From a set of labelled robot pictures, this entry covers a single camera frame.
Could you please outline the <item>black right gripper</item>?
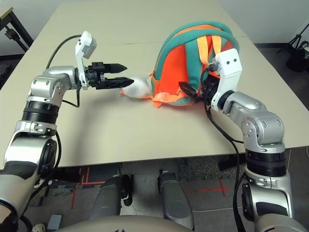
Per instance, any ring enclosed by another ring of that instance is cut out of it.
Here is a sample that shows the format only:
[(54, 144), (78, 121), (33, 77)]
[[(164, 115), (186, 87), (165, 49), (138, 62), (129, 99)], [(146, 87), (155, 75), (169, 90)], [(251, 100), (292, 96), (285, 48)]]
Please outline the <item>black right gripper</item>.
[(211, 103), (212, 98), (217, 92), (217, 88), (219, 85), (219, 78), (209, 73), (203, 73), (201, 75), (201, 92), (199, 96), (196, 96), (196, 90), (191, 87), (191, 85), (187, 82), (181, 81), (179, 82), (179, 87), (181, 91), (186, 94), (190, 98), (194, 98), (193, 102), (204, 102)]

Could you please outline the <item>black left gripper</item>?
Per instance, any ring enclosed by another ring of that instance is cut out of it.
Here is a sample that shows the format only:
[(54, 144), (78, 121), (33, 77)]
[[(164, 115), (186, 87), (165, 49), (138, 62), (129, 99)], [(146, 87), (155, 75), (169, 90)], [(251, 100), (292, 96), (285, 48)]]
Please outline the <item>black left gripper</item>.
[(103, 62), (92, 62), (85, 70), (85, 76), (90, 87), (96, 89), (124, 88), (134, 83), (133, 79), (127, 77), (105, 78), (105, 73), (121, 73), (127, 69), (119, 63), (104, 64)]

